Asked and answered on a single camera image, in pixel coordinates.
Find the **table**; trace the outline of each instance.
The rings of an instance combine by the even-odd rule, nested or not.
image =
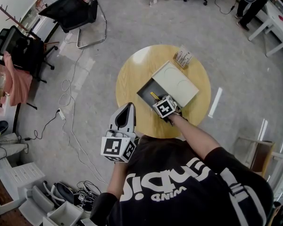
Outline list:
[[[268,19],[249,37],[249,41],[252,41],[260,32],[262,32],[266,27],[270,26],[266,31],[265,34],[270,32],[273,27],[277,28],[283,34],[283,21],[279,18],[279,15],[283,17],[283,14],[273,5],[270,1],[266,3],[266,11]],[[269,57],[278,50],[283,48],[283,42],[273,48],[271,51],[266,53],[266,56]]]
[[[193,57],[182,69],[173,59],[179,48],[172,45],[152,45],[143,48],[128,58],[121,68],[116,84],[118,106],[133,102],[136,108],[135,130],[155,138],[180,136],[176,127],[166,123],[137,95],[137,91],[152,77],[167,60],[173,63],[199,89],[198,94],[183,108],[183,116],[193,125],[198,125],[207,114],[211,100],[211,86],[202,64]]]

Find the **black t-shirt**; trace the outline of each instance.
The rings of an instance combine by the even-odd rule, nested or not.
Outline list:
[[[268,215],[270,186],[225,149],[216,148],[201,161],[185,141],[157,139],[137,146],[120,200],[101,194],[91,220],[98,226],[239,225],[219,176],[225,168],[254,189]]]

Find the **gray floor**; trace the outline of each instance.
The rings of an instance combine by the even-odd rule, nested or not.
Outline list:
[[[279,42],[270,33],[259,35],[252,42],[247,37],[260,26],[253,20],[251,31],[244,32],[236,25],[235,10],[222,15],[213,0],[204,6],[202,0],[188,2],[174,0],[99,0],[108,20],[108,38],[104,43],[83,51],[76,67],[72,85],[75,98],[73,132],[90,160],[106,181],[109,181],[113,163],[100,156],[100,142],[110,115],[117,109],[115,83],[117,75],[134,52],[154,44],[184,45],[205,67],[212,89],[211,105],[219,87],[223,89],[213,118],[206,116],[200,127],[211,134],[224,148],[233,150],[238,134],[258,138],[263,120],[268,121],[265,140],[276,142],[279,152],[283,142],[283,49],[265,56],[266,49]],[[217,0],[228,12],[234,0]],[[98,13],[95,24],[83,29],[83,43],[96,39],[103,32],[103,20]],[[76,41],[77,30],[66,35],[66,41]],[[61,83],[71,79],[74,64],[80,56],[74,43],[66,44],[64,33],[58,28],[52,41],[60,41],[49,61],[44,65],[42,77],[47,84],[34,83],[30,102],[34,110],[22,105],[17,131],[23,137],[33,137],[36,129],[41,135],[44,125],[54,117],[60,107],[58,101],[64,93]],[[79,145],[70,132],[73,103],[63,107],[67,123],[62,132],[60,118],[51,122],[42,140],[30,141],[30,152],[22,155],[24,161],[34,161],[48,177],[49,183],[63,181],[75,186],[81,180],[90,180],[102,190],[90,169],[78,160]],[[94,167],[86,155],[79,151],[81,160],[92,171]]]

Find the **yellow object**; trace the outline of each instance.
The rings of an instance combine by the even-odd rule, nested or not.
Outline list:
[[[154,94],[154,92],[150,92],[150,94],[151,94],[156,100],[160,100],[159,97]]]
[[[152,45],[131,55],[121,68],[116,84],[117,105],[133,102],[136,109],[135,130],[155,138],[180,136],[176,127],[165,123],[137,92],[149,81],[166,61],[173,63],[199,89],[197,95],[182,109],[183,116],[193,125],[198,125],[207,115],[211,100],[211,85],[206,70],[197,58],[190,60],[182,69],[173,59],[179,47],[172,45]]]

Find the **white cable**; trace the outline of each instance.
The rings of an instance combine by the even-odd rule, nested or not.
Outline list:
[[[75,151],[76,151],[76,153],[77,153],[77,155],[78,155],[79,161],[80,161],[82,164],[84,164],[85,166],[87,166],[87,167],[90,169],[90,171],[92,172],[92,174],[93,174],[100,182],[105,183],[105,184],[108,184],[108,183],[103,179],[103,177],[101,176],[101,174],[98,172],[98,170],[96,169],[96,167],[94,166],[94,164],[91,162],[91,160],[90,160],[88,154],[87,154],[86,151],[82,148],[81,144],[79,143],[78,139],[76,138],[76,136],[75,136],[75,134],[74,134],[74,132],[73,132],[74,117],[75,117],[75,99],[74,99],[74,98],[72,97],[72,95],[71,95],[71,84],[72,84],[73,79],[74,79],[74,77],[75,77],[76,64],[77,64],[77,62],[79,61],[80,57],[82,56],[83,52],[84,52],[84,49],[82,49],[82,52],[81,52],[80,56],[78,57],[78,59],[77,59],[76,62],[75,62],[74,73],[73,73],[73,75],[72,75],[71,80],[64,79],[64,80],[62,81],[62,83],[61,83],[61,89],[62,89],[62,91],[65,92],[65,93],[64,93],[63,95],[61,95],[60,99],[58,100],[58,104],[59,104],[59,106],[61,106],[61,107],[65,107],[65,106],[68,106],[68,105],[70,104],[70,102],[71,102],[71,99],[73,99],[73,101],[74,101],[74,107],[73,107],[73,113],[72,113],[71,133],[72,133],[72,135],[74,136],[74,138],[75,138],[76,142],[78,143],[78,145],[80,146],[81,150],[85,153],[85,155],[87,156],[89,162],[90,162],[91,165],[94,167],[95,171],[99,174],[100,178],[101,178],[103,181],[100,180],[100,179],[94,174],[94,172],[92,171],[92,169],[91,169],[87,164],[85,164],[84,162],[81,161],[80,155],[79,155],[78,151],[70,144],[70,136],[63,130],[63,127],[64,127],[64,125],[66,124],[66,119],[65,119],[65,122],[64,122],[64,124],[63,124],[63,126],[62,126],[62,131],[68,135],[68,144],[71,145],[71,147],[75,149]],[[66,81],[69,83],[69,85],[67,86],[66,89],[63,89],[63,84],[64,84],[64,82],[66,82]],[[60,103],[61,98],[62,98],[63,96],[66,96],[66,95],[69,96],[69,101],[68,101],[66,104],[64,104],[64,105],[61,105],[61,103]]]

